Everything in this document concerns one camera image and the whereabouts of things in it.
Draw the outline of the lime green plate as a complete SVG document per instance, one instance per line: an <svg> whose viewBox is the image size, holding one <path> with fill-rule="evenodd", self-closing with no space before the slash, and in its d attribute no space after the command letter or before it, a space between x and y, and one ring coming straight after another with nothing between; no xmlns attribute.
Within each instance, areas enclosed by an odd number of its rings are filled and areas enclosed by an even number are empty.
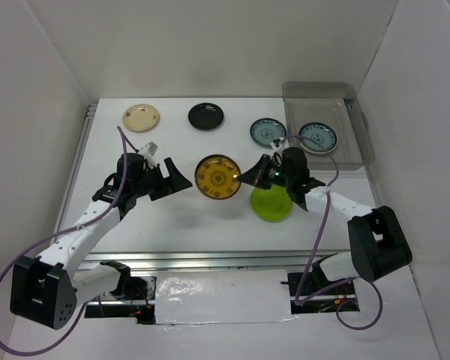
<svg viewBox="0 0 450 360"><path fill-rule="evenodd" d="M290 215L293 202L284 187L273 185L268 190L255 188L250 195L250 207L260 219L280 222Z"/></svg>

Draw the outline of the yellow brown patterned plate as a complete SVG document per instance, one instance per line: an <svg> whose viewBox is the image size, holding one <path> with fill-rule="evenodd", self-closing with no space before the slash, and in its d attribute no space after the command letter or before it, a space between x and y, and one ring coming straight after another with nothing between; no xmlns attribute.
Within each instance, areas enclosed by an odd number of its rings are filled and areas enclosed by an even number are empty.
<svg viewBox="0 0 450 360"><path fill-rule="evenodd" d="M240 189L238 164L222 154L204 157L194 171L194 181L200 193L213 200L226 200Z"/></svg>

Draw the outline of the cream plate with black blotch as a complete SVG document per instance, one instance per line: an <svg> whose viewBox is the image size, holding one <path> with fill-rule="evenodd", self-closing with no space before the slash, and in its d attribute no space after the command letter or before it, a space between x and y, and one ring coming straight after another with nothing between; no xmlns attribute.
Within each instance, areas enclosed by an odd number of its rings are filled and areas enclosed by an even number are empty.
<svg viewBox="0 0 450 360"><path fill-rule="evenodd" d="M301 147L312 155L327 155L331 154L335 150L335 146L332 147L319 147L316 144L304 144Z"/></svg>

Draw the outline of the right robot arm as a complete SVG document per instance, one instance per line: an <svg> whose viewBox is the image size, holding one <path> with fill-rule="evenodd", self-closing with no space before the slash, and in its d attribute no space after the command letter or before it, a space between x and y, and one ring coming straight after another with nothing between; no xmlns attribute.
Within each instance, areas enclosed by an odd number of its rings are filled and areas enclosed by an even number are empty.
<svg viewBox="0 0 450 360"><path fill-rule="evenodd" d="M284 188L301 209L322 212L317 241L329 220L344 228L349 239L348 251L320 260L314 259L319 245L313 244L299 289L307 279L322 294L330 293L339 281L346 279L361 278L373 283L412 262L412 251L392 208L371 208L335 193L330 184L311 176L300 148L287 148L281 157L281 161L276 161L264 154L238 181L262 190L276 185Z"/></svg>

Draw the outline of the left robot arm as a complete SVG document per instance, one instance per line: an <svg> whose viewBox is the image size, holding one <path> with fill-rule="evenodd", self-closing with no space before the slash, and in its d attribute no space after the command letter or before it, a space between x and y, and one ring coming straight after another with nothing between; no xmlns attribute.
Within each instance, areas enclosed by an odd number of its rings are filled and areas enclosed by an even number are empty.
<svg viewBox="0 0 450 360"><path fill-rule="evenodd" d="M70 228L37 256L21 256L13 266L10 311L51 329L61 329L77 306L102 293L127 298L133 290L131 270L115 260L104 260L80 271L83 260L98 242L120 224L137 200L155 201L191 188L191 182L171 158L150 165L141 154L127 153L117 161L116 171L91 198L88 208Z"/></svg>

